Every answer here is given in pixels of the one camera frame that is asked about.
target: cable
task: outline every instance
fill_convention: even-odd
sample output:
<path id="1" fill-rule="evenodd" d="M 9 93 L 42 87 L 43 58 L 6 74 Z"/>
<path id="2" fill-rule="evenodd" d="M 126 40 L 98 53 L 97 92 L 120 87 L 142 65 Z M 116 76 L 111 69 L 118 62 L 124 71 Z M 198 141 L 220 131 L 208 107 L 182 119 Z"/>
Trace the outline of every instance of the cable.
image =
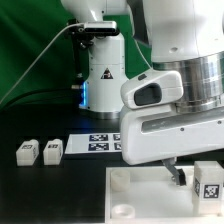
<path id="1" fill-rule="evenodd" d="M 30 104 L 30 103 L 37 103 L 37 102 L 43 102 L 43 101 L 49 101 L 49 100 L 57 100 L 57 99 L 62 99 L 62 98 L 72 98 L 74 95 L 64 95 L 64 96 L 57 96 L 57 97 L 52 97 L 52 98 L 47 98 L 47 99 L 40 99 L 40 100 L 30 100 L 26 101 L 23 103 L 18 103 L 16 105 L 25 105 L 25 104 Z"/>
<path id="2" fill-rule="evenodd" d="M 42 94 L 42 93 L 50 93 L 50 92 L 58 92 L 58 91 L 74 91 L 71 88 L 57 88 L 57 89 L 40 89 L 40 90 L 34 90 L 31 92 L 27 92 L 27 93 L 23 93 L 15 98 L 13 98 L 12 100 L 8 101 L 1 109 L 0 112 L 7 109 L 8 107 L 10 107 L 11 105 L 13 105 L 14 103 L 16 103 L 17 101 L 28 97 L 28 96 L 32 96 L 35 94 Z"/>
<path id="3" fill-rule="evenodd" d="M 146 58 L 145 58 L 144 55 L 142 54 L 142 51 L 141 51 L 141 49 L 140 49 L 140 47 L 139 47 L 139 45 L 138 45 L 137 40 L 134 40 L 134 41 L 135 41 L 135 45 L 136 45 L 136 47 L 137 47 L 137 49 L 138 49 L 138 52 L 139 52 L 139 54 L 141 55 L 142 59 L 143 59 L 144 62 L 148 65 L 149 69 L 151 69 L 152 67 L 150 66 L 150 64 L 148 63 L 148 61 L 146 60 Z"/>
<path id="4" fill-rule="evenodd" d="M 17 82 L 9 89 L 9 91 L 2 97 L 0 100 L 0 105 L 2 102 L 5 100 L 6 97 L 8 97 L 11 92 L 19 85 L 19 83 L 25 78 L 25 76 L 29 73 L 29 71 L 33 68 L 33 66 L 39 61 L 39 59 L 46 53 L 46 51 L 51 47 L 51 45 L 57 40 L 57 38 L 64 33 L 67 29 L 70 29 L 75 26 L 80 26 L 83 25 L 83 23 L 77 23 L 77 24 L 72 24 L 64 29 L 62 29 L 53 39 L 52 41 L 47 45 L 47 47 L 39 54 L 39 56 L 33 61 L 33 63 L 27 68 L 27 70 L 22 74 L 22 76 L 17 80 Z"/>

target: black cable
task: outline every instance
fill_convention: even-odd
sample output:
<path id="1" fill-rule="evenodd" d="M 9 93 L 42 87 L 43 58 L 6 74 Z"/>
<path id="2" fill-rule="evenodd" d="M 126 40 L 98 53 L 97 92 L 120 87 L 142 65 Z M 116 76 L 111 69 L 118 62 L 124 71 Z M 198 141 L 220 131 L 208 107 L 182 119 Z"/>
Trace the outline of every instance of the black cable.
<path id="1" fill-rule="evenodd" d="M 37 102 L 43 102 L 43 101 L 49 101 L 49 100 L 57 100 L 57 99 L 62 99 L 62 98 L 72 98 L 72 97 L 74 97 L 74 95 L 64 95 L 64 96 L 57 96 L 57 97 L 53 97 L 53 98 L 47 98 L 47 99 L 26 101 L 23 103 L 18 103 L 16 105 L 26 105 L 26 104 L 31 104 L 31 103 L 37 103 Z"/>
<path id="2" fill-rule="evenodd" d="M 0 105 L 2 102 L 5 101 L 5 99 L 11 94 L 11 92 L 20 84 L 20 82 L 26 77 L 26 75 L 30 72 L 30 70 L 33 68 L 33 66 L 39 61 L 39 59 L 46 53 L 46 51 L 51 47 L 51 45 L 58 39 L 58 37 L 64 33 L 66 30 L 83 25 L 83 23 L 77 23 L 72 24 L 69 26 L 66 26 L 64 29 L 62 29 L 54 38 L 53 40 L 45 47 L 45 49 L 39 54 L 39 56 L 33 61 L 33 63 L 27 68 L 27 70 L 22 74 L 22 76 L 16 81 L 16 83 L 9 89 L 9 91 L 0 99 Z"/>
<path id="3" fill-rule="evenodd" d="M 11 105 L 13 105 L 15 102 L 28 97 L 28 96 L 32 96 L 35 94 L 42 94 L 42 93 L 50 93 L 50 92 L 59 92 L 59 91 L 74 91 L 71 88 L 53 88 L 53 89 L 40 89 L 40 90 L 34 90 L 34 91 L 30 91 L 27 93 L 23 93 L 13 99 L 11 99 L 9 102 L 7 102 L 1 109 L 0 112 L 6 110 L 8 107 L 10 107 Z"/>

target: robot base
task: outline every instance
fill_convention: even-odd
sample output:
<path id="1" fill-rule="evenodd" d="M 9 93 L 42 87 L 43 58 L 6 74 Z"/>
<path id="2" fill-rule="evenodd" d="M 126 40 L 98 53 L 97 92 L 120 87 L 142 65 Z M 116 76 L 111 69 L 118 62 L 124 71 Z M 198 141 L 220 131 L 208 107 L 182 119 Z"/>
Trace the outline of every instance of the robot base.
<path id="1" fill-rule="evenodd" d="M 94 112 L 88 109 L 81 109 L 81 108 L 79 108 L 79 112 L 84 116 L 101 120 L 112 120 L 120 118 L 120 112 Z"/>

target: sticker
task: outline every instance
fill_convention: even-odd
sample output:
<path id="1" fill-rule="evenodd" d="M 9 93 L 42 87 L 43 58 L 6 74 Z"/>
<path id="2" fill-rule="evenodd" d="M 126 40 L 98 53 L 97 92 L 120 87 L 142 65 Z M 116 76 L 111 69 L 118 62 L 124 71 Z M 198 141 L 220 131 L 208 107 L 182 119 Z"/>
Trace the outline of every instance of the sticker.
<path id="1" fill-rule="evenodd" d="M 92 143 L 89 144 L 89 151 L 106 151 L 109 150 L 108 143 Z"/>
<path id="2" fill-rule="evenodd" d="M 36 158 L 37 154 L 36 154 L 36 148 L 33 148 L 33 157 L 34 159 Z"/>
<path id="3" fill-rule="evenodd" d="M 48 146 L 49 149 L 56 149 L 57 147 L 58 147 L 58 145 L 53 145 L 53 144 Z"/>
<path id="4" fill-rule="evenodd" d="M 121 143 L 120 142 L 115 142 L 114 143 L 114 148 L 115 148 L 115 150 L 121 150 Z"/>
<path id="5" fill-rule="evenodd" d="M 113 76 L 111 75 L 111 72 L 108 68 L 103 73 L 103 76 L 101 77 L 101 79 L 113 79 Z"/>
<path id="6" fill-rule="evenodd" d="M 204 198 L 219 198 L 219 185 L 205 185 Z"/>
<path id="7" fill-rule="evenodd" d="M 62 155 L 62 152 L 61 152 L 62 150 L 61 150 L 61 147 L 60 147 L 60 149 L 59 149 L 59 152 L 60 152 L 60 154 L 59 154 L 59 156 L 61 157 L 61 155 Z"/>
<path id="8" fill-rule="evenodd" d="M 90 135 L 90 142 L 108 141 L 108 135 Z"/>
<path id="9" fill-rule="evenodd" d="M 24 145 L 23 147 L 22 147 L 22 149 L 31 149 L 33 146 L 32 145 Z"/>
<path id="10" fill-rule="evenodd" d="M 113 134 L 114 141 L 120 141 L 121 140 L 121 135 L 120 134 Z"/>
<path id="11" fill-rule="evenodd" d="M 200 195 L 200 183 L 199 181 L 195 178 L 195 184 L 194 184 L 194 191 L 196 192 L 196 194 Z"/>

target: warning label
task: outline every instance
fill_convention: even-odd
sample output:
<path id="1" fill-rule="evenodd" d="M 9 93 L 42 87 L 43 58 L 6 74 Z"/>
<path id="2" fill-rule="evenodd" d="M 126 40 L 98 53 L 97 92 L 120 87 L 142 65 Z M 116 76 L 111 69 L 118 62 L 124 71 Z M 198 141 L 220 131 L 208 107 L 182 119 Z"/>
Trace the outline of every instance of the warning label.
<path id="1" fill-rule="evenodd" d="M 111 75 L 111 72 L 108 68 L 103 73 L 103 76 L 101 77 L 101 79 L 113 79 L 113 76 Z"/>

